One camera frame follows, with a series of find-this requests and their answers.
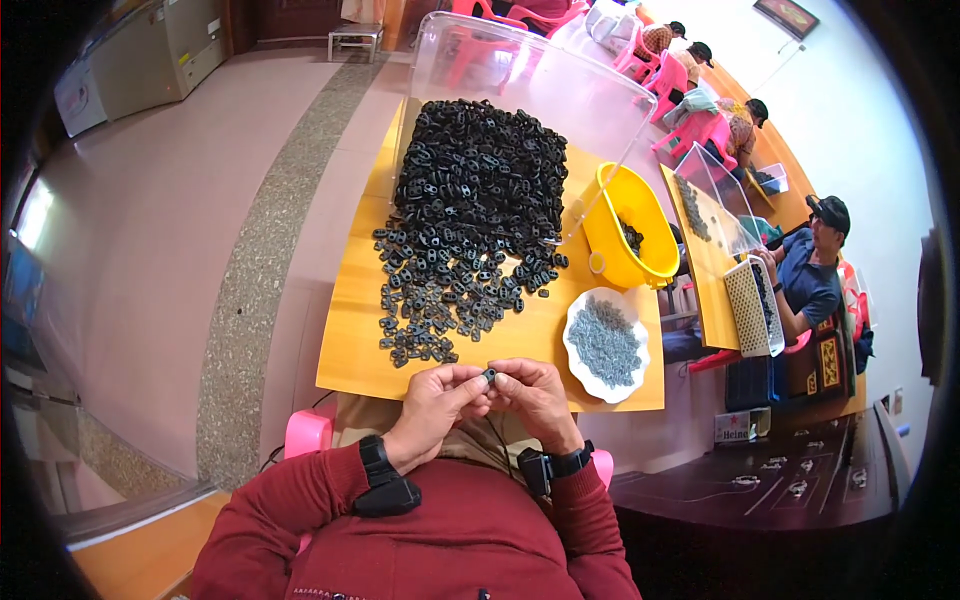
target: hand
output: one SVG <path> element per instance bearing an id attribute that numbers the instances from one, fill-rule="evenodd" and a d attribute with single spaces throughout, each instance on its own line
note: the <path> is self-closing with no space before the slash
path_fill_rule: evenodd
<path id="1" fill-rule="evenodd" d="M 483 417 L 490 411 L 489 389 L 483 369 L 440 365 L 410 378 L 403 410 L 383 436 L 390 464 L 401 475 L 437 458 L 440 445 L 454 423 L 464 417 Z"/>
<path id="2" fill-rule="evenodd" d="M 770 285 L 777 285 L 777 259 L 774 254 L 764 247 L 757 248 L 750 254 L 759 256 L 763 260 L 763 264 L 767 267 L 767 275 L 770 276 Z"/>
<path id="3" fill-rule="evenodd" d="M 490 368 L 497 373 L 487 396 L 498 408 L 516 411 L 544 452 L 564 455 L 584 447 L 556 367 L 529 358 L 508 358 L 491 361 Z"/>

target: heineken box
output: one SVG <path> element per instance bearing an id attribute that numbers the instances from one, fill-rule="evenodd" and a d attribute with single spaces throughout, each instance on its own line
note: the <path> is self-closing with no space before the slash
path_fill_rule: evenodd
<path id="1" fill-rule="evenodd" d="M 713 418 L 715 444 L 753 442 L 770 433 L 770 407 L 724 413 Z"/>

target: white plate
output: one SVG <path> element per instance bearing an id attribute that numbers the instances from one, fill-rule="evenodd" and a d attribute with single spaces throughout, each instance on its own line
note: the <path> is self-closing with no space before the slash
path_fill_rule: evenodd
<path id="1" fill-rule="evenodd" d="M 587 299 L 590 297 L 594 297 L 597 300 L 609 300 L 613 306 L 620 309 L 627 323 L 632 324 L 634 327 L 634 336 L 636 340 L 640 342 L 639 348 L 636 349 L 636 356 L 640 359 L 640 366 L 631 373 L 634 377 L 634 385 L 632 386 L 616 386 L 612 388 L 601 381 L 598 377 L 594 376 L 593 373 L 590 372 L 589 367 L 580 360 L 577 347 L 570 342 L 570 327 L 573 325 L 573 320 L 578 312 L 587 307 Z M 640 322 L 640 317 L 636 313 L 636 309 L 627 302 L 619 292 L 609 287 L 597 287 L 584 292 L 566 309 L 564 346 L 566 346 L 566 354 L 570 360 L 570 372 L 572 372 L 577 379 L 580 379 L 588 394 L 596 396 L 608 404 L 617 404 L 624 401 L 630 394 L 643 385 L 643 372 L 646 371 L 647 366 L 650 365 L 650 352 L 647 350 L 649 337 L 650 335 L 647 333 L 647 328 Z"/>

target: white wall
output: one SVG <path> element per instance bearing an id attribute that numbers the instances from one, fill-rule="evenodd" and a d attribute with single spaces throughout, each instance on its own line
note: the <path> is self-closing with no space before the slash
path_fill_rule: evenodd
<path id="1" fill-rule="evenodd" d="M 821 21 L 803 52 L 753 8 L 754 0 L 644 4 L 661 20 L 681 21 L 690 41 L 710 46 L 744 89 L 766 103 L 817 193 L 836 195 L 850 209 L 844 257 L 866 276 L 878 323 L 868 399 L 903 386 L 903 413 L 894 423 L 910 423 L 902 442 L 916 471 L 932 395 L 920 377 L 917 273 L 920 239 L 932 218 L 921 142 L 892 76 L 832 0 L 800 0 Z"/>

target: black wrist strap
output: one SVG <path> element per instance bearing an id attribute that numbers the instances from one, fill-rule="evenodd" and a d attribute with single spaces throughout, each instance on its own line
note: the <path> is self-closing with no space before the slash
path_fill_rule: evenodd
<path id="1" fill-rule="evenodd" d="M 417 484 L 406 477 L 398 477 L 354 500 L 353 511 L 366 518 L 406 515 L 417 508 L 421 500 Z"/>
<path id="2" fill-rule="evenodd" d="M 527 489 L 534 496 L 550 494 L 550 482 L 561 477 L 569 477 L 590 462 L 593 442 L 587 440 L 584 447 L 563 456 L 543 454 L 539 450 L 527 448 L 516 457 L 520 474 Z"/>
<path id="3" fill-rule="evenodd" d="M 360 440 L 360 461 L 367 472 L 367 483 L 371 488 L 378 488 L 400 476 L 387 459 L 387 450 L 383 447 L 383 438 L 380 436 L 371 435 Z"/>
<path id="4" fill-rule="evenodd" d="M 553 471 L 554 479 L 559 477 L 569 477 L 586 467 L 590 462 L 590 455 L 593 454 L 593 442 L 587 440 L 584 447 L 574 450 L 564 456 L 551 456 L 550 468 Z"/>
<path id="5" fill-rule="evenodd" d="M 420 505 L 420 488 L 396 472 L 380 436 L 360 440 L 359 449 L 370 489 L 353 501 L 356 514 L 367 518 L 406 515 Z"/>

